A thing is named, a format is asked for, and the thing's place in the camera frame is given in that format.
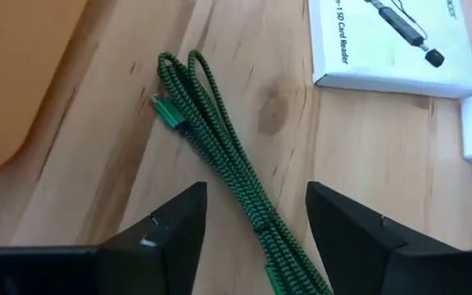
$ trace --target green usb connector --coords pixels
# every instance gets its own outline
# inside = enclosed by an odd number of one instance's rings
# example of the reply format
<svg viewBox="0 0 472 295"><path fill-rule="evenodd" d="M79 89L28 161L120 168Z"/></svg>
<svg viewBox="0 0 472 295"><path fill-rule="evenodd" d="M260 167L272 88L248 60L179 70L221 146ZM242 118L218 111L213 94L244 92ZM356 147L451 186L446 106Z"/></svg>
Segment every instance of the green usb connector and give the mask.
<svg viewBox="0 0 472 295"><path fill-rule="evenodd" d="M185 117L178 111L170 98L160 94L154 94L152 99L154 100L154 108L156 109L157 114L163 119L169 128L177 130L183 123L185 123Z"/></svg>

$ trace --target wooden desk surface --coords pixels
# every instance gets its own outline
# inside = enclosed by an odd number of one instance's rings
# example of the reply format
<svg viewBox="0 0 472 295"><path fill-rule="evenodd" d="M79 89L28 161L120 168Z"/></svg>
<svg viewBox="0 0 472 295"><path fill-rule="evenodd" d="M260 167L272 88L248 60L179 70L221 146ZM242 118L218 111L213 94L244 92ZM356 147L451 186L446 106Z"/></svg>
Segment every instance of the wooden desk surface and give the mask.
<svg viewBox="0 0 472 295"><path fill-rule="evenodd" d="M472 0L465 5L472 35ZM32 134L0 169L0 245L98 243L206 180L195 293L272 293L234 198L155 120L157 55L194 48L210 62L265 190L314 261L309 179L472 249L459 102L315 88L302 0L91 0Z"/></svg>

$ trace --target green braided cable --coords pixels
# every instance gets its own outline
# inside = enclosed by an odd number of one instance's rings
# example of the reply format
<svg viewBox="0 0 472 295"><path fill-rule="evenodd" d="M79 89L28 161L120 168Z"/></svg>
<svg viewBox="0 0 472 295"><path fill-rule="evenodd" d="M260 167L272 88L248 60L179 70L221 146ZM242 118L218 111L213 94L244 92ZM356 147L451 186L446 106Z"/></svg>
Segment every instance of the green braided cable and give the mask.
<svg viewBox="0 0 472 295"><path fill-rule="evenodd" d="M205 72L214 101L196 76L197 63ZM192 51L184 65L174 55L162 53L158 74L169 95L155 97L157 113L189 141L233 191L260 240L267 260L265 270L275 293L331 295L261 186L203 56Z"/></svg>

